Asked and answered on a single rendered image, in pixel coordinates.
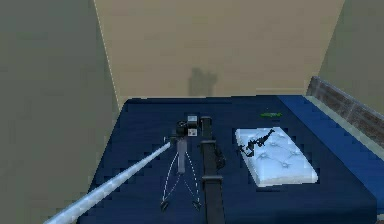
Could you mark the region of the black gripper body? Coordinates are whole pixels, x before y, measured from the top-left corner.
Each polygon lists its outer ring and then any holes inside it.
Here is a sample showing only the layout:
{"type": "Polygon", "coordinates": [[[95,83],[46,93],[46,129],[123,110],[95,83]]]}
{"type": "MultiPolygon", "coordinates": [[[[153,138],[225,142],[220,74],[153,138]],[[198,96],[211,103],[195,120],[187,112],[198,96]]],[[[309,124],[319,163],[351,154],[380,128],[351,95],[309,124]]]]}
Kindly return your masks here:
{"type": "Polygon", "coordinates": [[[175,131],[172,133],[170,140],[176,146],[177,156],[177,173],[184,174],[186,170],[185,157],[188,149],[187,144],[188,128],[185,121],[176,123],[175,131]]]}

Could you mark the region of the white tufted pillow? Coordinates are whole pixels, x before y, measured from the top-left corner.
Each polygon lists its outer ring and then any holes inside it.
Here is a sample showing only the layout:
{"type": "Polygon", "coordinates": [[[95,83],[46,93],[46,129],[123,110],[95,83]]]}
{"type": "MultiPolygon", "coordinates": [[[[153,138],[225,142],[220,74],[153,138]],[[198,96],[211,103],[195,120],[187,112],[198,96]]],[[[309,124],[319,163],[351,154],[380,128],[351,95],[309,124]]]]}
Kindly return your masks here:
{"type": "Polygon", "coordinates": [[[255,184],[269,187],[286,184],[314,184],[318,175],[306,156],[293,140],[280,127],[237,129],[237,145],[246,145],[266,135],[270,129],[274,132],[262,147],[255,146],[253,157],[242,158],[255,184]]]}

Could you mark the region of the pale blue long bar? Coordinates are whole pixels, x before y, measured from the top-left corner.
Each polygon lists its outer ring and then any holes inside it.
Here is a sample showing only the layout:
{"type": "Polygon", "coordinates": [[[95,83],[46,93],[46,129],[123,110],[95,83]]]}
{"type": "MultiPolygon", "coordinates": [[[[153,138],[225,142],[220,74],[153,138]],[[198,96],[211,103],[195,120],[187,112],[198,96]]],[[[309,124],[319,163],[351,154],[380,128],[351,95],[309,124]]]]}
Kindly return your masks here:
{"type": "Polygon", "coordinates": [[[82,198],[73,202],[65,209],[46,220],[43,224],[71,224],[85,212],[90,210],[93,206],[95,206],[104,198],[109,196],[113,191],[115,191],[123,183],[129,180],[133,175],[143,169],[157,156],[169,149],[170,146],[170,142],[165,143],[163,146],[155,150],[150,155],[146,156],[139,162],[120,172],[115,177],[111,178],[107,182],[92,190],[90,193],[84,195],[82,198]]]}

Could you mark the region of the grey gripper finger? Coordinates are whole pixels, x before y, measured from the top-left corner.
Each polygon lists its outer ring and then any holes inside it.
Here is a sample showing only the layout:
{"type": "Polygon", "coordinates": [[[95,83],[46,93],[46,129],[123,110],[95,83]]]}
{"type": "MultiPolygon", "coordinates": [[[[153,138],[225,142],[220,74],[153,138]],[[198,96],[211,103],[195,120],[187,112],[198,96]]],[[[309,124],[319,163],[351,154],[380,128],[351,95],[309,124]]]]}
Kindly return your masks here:
{"type": "Polygon", "coordinates": [[[169,185],[169,179],[170,179],[170,175],[171,175],[171,171],[173,169],[173,166],[175,164],[175,161],[178,159],[179,157],[179,153],[176,152],[175,153],[175,156],[174,158],[172,159],[172,162],[170,163],[169,165],[169,169],[167,171],[167,176],[165,178],[165,183],[164,183],[164,188],[163,188],[163,194],[162,194],[162,200],[161,200],[161,203],[160,203],[160,210],[162,212],[165,212],[166,209],[168,208],[169,206],[169,201],[168,201],[168,198],[169,196],[173,193],[175,187],[177,186],[177,182],[173,185],[173,187],[171,188],[171,190],[168,190],[168,185],[169,185]]]}
{"type": "Polygon", "coordinates": [[[192,195],[192,205],[193,205],[193,207],[195,208],[196,211],[200,211],[201,207],[202,207],[202,204],[201,204],[201,201],[200,201],[200,191],[199,191],[199,185],[198,185],[198,181],[197,181],[197,177],[196,177],[195,168],[194,168],[194,165],[192,163],[192,160],[191,160],[189,154],[187,152],[185,152],[184,156],[185,156],[185,160],[187,161],[188,166],[191,169],[191,175],[192,175],[192,180],[193,180],[193,184],[192,184],[193,188],[191,188],[191,186],[187,182],[184,182],[184,184],[185,184],[185,186],[187,187],[187,189],[189,190],[189,192],[192,195]]]}

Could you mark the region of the dark blue bed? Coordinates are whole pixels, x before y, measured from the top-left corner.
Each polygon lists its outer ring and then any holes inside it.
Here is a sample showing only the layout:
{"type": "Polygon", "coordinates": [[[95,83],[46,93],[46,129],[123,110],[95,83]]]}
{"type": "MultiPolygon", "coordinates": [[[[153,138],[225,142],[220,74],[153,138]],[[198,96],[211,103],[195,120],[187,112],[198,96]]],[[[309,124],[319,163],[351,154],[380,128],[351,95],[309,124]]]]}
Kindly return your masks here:
{"type": "MultiPolygon", "coordinates": [[[[374,224],[384,213],[384,161],[300,95],[130,99],[120,113],[91,185],[98,187],[159,148],[189,113],[210,116],[226,165],[225,224],[374,224]],[[281,112],[281,117],[260,117],[281,112]],[[238,128],[282,128],[319,175],[316,184],[259,188],[236,152],[238,128]]],[[[205,224],[178,186],[165,212],[163,184],[174,152],[154,159],[77,224],[205,224]]]]}

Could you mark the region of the black jagged object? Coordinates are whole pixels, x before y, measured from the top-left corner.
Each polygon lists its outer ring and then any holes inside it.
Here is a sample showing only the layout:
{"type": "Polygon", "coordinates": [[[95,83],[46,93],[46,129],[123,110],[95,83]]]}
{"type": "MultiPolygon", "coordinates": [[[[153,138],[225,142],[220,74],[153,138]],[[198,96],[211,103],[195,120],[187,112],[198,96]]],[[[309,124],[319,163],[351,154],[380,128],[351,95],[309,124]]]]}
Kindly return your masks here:
{"type": "Polygon", "coordinates": [[[266,135],[256,140],[249,140],[246,145],[239,145],[238,152],[242,152],[246,157],[253,157],[255,152],[255,146],[258,146],[258,147],[264,146],[265,142],[268,140],[268,138],[271,136],[273,132],[274,130],[270,129],[266,135]]]}

